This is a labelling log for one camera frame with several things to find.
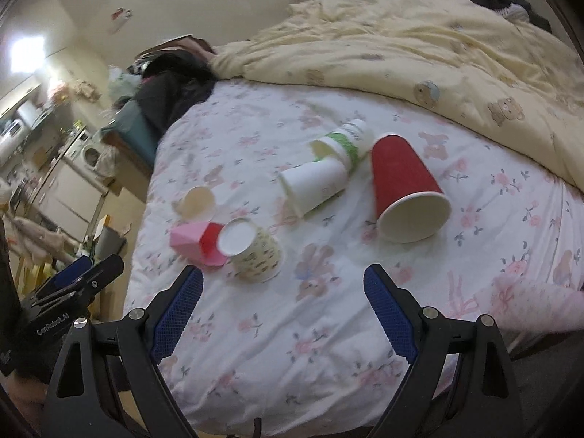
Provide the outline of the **yellow cartoon paper cup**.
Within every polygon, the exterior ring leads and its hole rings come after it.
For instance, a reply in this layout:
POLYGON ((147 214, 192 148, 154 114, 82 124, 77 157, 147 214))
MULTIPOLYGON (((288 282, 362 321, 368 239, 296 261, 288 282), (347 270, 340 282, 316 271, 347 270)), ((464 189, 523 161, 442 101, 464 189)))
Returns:
POLYGON ((277 240, 251 219, 233 219, 219 233, 218 250, 231 262, 235 274, 250 283, 274 278, 282 265, 277 240))

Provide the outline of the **pink red faceted cup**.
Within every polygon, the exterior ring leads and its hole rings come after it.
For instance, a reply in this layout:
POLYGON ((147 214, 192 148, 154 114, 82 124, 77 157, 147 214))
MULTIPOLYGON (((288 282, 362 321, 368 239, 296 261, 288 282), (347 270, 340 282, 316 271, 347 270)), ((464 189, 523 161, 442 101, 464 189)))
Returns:
POLYGON ((170 230, 169 244, 179 255, 197 266, 221 267, 227 257, 218 250, 221 223, 184 223, 170 230))

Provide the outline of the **small pink patterned cup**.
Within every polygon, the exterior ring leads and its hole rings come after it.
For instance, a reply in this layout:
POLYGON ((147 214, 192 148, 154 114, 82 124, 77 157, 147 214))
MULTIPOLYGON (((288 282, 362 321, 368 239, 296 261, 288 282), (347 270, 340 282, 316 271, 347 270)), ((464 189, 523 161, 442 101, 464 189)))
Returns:
POLYGON ((172 207, 184 222, 207 222, 217 209, 214 193, 205 186, 190 189, 182 198, 174 201, 172 207))

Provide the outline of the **red ripple paper cup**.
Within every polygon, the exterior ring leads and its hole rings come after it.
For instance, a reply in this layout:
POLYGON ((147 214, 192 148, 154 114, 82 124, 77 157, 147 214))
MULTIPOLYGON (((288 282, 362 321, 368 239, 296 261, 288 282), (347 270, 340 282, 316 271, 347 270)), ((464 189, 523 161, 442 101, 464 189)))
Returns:
POLYGON ((384 135, 371 149, 378 234, 394 243, 412 243, 437 233, 452 204, 412 145, 400 135, 384 135))

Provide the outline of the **plain white paper cup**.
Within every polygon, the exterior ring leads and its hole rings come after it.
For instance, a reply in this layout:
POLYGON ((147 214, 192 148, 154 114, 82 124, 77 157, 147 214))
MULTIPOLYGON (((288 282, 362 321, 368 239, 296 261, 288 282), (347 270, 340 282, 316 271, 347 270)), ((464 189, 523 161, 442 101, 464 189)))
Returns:
POLYGON ((349 182, 349 172, 329 156, 281 171, 278 179, 295 214, 303 218, 341 192, 349 182))

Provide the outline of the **green white paper cup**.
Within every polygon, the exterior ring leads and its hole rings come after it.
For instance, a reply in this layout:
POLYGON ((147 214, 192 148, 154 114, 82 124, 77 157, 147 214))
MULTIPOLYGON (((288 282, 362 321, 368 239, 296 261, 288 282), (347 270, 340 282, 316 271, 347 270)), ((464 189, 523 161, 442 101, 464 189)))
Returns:
POLYGON ((373 147, 374 134, 365 121, 354 119, 309 142, 318 159, 332 156, 352 172, 373 147))

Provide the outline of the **grey waste bin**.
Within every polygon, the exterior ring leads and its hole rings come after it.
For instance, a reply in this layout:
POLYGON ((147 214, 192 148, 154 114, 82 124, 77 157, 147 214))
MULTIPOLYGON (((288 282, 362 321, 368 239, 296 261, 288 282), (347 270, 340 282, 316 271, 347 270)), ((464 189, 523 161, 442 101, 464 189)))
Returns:
POLYGON ((99 261, 110 255, 118 255, 126 244, 126 239, 110 226, 103 226, 97 238, 94 257, 99 261))

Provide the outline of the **pink bow pillow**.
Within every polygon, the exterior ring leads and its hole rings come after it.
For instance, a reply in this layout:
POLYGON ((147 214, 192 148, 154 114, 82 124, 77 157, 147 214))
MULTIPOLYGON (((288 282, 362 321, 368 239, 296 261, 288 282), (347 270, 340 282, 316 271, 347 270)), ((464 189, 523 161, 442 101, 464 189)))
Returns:
POLYGON ((479 310, 500 329, 555 333, 583 329, 583 292, 509 275, 474 295, 479 310))

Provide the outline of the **white washing machine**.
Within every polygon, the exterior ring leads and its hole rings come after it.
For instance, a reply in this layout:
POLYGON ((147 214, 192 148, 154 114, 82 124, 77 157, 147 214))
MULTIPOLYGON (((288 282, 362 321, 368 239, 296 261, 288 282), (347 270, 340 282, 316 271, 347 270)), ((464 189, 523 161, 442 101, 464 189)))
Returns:
POLYGON ((78 138, 64 152, 64 160, 87 180, 104 183, 108 176, 98 169, 98 161, 103 154, 104 150, 90 138, 78 138))

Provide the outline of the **white floral bed sheet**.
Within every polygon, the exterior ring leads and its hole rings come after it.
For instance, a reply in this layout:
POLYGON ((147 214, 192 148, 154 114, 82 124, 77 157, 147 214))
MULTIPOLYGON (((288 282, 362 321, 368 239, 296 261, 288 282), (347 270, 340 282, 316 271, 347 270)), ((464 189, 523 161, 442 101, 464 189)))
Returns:
POLYGON ((210 188, 220 223, 248 218, 280 243, 268 282, 209 269, 204 291, 160 371, 191 426, 272 436, 338 433, 375 423, 399 387, 397 356, 362 287, 381 264, 422 304, 451 318, 482 312, 474 295, 500 275, 583 291, 583 197, 516 152, 420 108, 361 92, 218 83, 158 146, 132 257, 126 306, 142 307, 184 267, 170 247, 172 203, 210 188), (372 174, 359 164, 345 191, 307 218, 288 207, 278 173, 313 159, 309 142, 363 120, 402 135, 452 202, 434 236, 399 245, 375 227, 372 174))

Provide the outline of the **black clothes pile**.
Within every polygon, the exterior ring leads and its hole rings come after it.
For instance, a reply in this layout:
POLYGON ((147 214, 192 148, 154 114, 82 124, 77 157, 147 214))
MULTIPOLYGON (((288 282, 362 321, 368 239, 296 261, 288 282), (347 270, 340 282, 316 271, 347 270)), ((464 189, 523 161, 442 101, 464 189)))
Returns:
POLYGON ((159 135, 192 106, 210 97, 217 82, 210 67, 215 55, 205 40, 191 35, 167 40, 139 54, 142 84, 134 100, 159 135))

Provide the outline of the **cream bear print duvet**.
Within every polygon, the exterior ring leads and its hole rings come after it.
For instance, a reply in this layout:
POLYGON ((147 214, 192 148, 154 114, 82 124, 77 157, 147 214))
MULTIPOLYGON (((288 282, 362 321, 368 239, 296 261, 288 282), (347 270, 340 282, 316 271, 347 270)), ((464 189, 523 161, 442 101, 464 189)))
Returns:
POLYGON ((228 43, 223 79, 401 99, 583 184, 583 63, 561 40, 469 0, 309 0, 228 43))

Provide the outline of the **teal bed frame corner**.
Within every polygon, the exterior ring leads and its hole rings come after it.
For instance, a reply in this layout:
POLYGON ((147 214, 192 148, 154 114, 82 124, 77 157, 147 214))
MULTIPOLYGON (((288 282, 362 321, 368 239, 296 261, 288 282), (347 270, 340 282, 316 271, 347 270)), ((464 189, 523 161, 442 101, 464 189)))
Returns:
POLYGON ((136 101, 130 99, 101 128, 100 134, 105 145, 117 148, 144 175, 153 173, 160 135, 143 116, 136 101))

